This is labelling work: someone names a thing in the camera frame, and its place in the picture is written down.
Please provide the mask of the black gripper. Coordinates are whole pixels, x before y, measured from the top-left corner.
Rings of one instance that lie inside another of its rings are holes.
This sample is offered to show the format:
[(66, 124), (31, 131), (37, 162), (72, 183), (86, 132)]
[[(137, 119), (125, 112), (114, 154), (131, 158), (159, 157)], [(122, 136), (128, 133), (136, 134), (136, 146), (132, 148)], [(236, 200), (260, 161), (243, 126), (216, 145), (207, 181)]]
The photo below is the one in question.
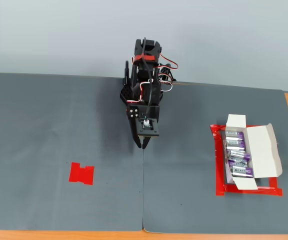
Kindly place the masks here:
[(150, 137), (143, 137), (143, 141), (141, 143), (140, 137), (137, 133), (136, 119), (138, 117), (148, 119), (159, 119), (160, 115), (160, 106), (159, 105), (151, 105), (148, 107), (147, 105), (127, 105), (126, 115), (129, 120), (130, 129), (132, 138), (135, 144), (141, 149), (145, 149), (150, 141)]

